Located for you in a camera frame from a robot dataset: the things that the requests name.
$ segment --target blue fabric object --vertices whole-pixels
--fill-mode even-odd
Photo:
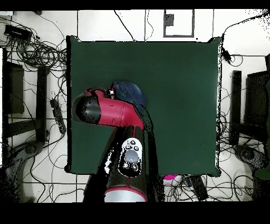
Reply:
[[[116,81],[111,87],[115,89],[116,99],[129,102],[135,105],[140,113],[143,112],[143,107],[146,106],[146,96],[137,85],[132,82]]]

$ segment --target green table surface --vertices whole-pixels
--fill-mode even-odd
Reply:
[[[218,45],[196,42],[71,42],[71,99],[88,87],[131,81],[147,96],[159,173],[216,168]],[[92,174],[113,127],[71,121],[71,172]]]

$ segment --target black stand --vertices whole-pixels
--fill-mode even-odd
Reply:
[[[5,85],[8,80],[8,69],[3,61],[3,99],[14,94]],[[2,183],[2,201],[6,202],[33,202],[23,195],[22,181],[23,170],[29,158],[36,156],[42,151],[43,145],[49,132],[46,130],[46,102],[47,102],[47,75],[49,69],[46,66],[37,70],[37,93],[36,93],[36,118],[27,121],[15,122],[5,125],[6,130],[3,139],[19,135],[31,130],[36,131],[36,140],[23,143],[12,150],[3,148],[3,167],[1,173],[4,175]]]

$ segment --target black cable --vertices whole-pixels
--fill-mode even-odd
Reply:
[[[84,191],[84,189],[82,189],[82,188],[78,188],[77,190],[71,191],[71,192],[69,192],[69,193],[62,193],[62,194],[59,194],[59,195],[58,195],[58,196],[55,198],[55,200],[53,201],[53,203],[55,203],[55,202],[56,202],[56,200],[57,200],[57,198],[58,198],[59,196],[61,196],[61,195],[67,195],[67,194],[71,194],[71,193],[74,193],[75,191],[78,191],[78,190]]]
[[[120,22],[122,23],[122,25],[124,26],[124,28],[126,29],[126,31],[128,31],[128,33],[129,33],[129,35],[131,36],[132,40],[135,41],[134,38],[133,38],[133,36],[132,36],[131,33],[129,32],[129,30],[128,30],[128,29],[126,28],[126,26],[124,25],[124,23],[123,23],[122,19],[120,18],[120,16],[116,13],[115,10],[113,10],[113,11],[114,11],[115,15],[118,17],[118,19],[120,20]]]
[[[43,18],[43,19],[45,19],[45,20],[47,20],[47,21],[49,21],[49,22],[51,22],[51,23],[53,23],[54,25],[55,25],[55,23],[54,22],[52,22],[51,20],[48,20],[48,19],[46,19],[46,18],[44,18],[44,17],[42,17],[42,16],[40,16],[41,18]],[[65,38],[64,37],[64,34],[61,32],[61,30],[59,29],[59,27],[58,26],[56,26],[57,27],[57,29],[60,31],[60,33],[62,34],[62,36],[63,36],[63,38]]]
[[[241,201],[241,200],[240,200],[240,198],[238,197],[238,194],[237,194],[237,192],[236,192],[236,187],[235,187],[236,184],[235,184],[235,181],[236,181],[238,178],[241,178],[241,177],[249,178],[249,179],[253,182],[253,179],[250,178],[250,177],[247,176],[247,175],[239,175],[239,176],[237,176],[237,177],[234,178],[234,181],[233,181],[234,192],[235,192],[235,196],[236,196],[236,198],[237,198],[238,201]]]
[[[32,178],[33,178],[35,181],[39,182],[40,184],[42,184],[42,185],[44,186],[44,190],[43,190],[42,194],[40,195],[40,197],[39,197],[38,200],[36,201],[36,203],[38,203],[38,202],[40,201],[41,196],[44,194],[44,192],[45,192],[45,190],[46,190],[46,186],[45,186],[45,184],[42,183],[40,180],[38,180],[37,178],[35,178],[34,175],[33,175],[33,173],[32,173],[32,168],[33,168],[33,166],[34,166],[34,164],[35,164],[35,156],[34,156],[33,158],[34,158],[34,160],[33,160],[32,166],[31,166],[31,168],[30,168],[30,174],[31,174]]]
[[[150,10],[148,10],[148,14],[147,14],[147,23],[151,26],[151,28],[152,28],[152,33],[151,33],[151,35],[145,40],[145,41],[147,41],[149,38],[151,38],[152,37],[152,35],[153,35],[153,32],[154,32],[154,28],[153,28],[153,26],[149,23],[149,21],[148,21],[148,17],[149,17],[149,12],[150,12]]]

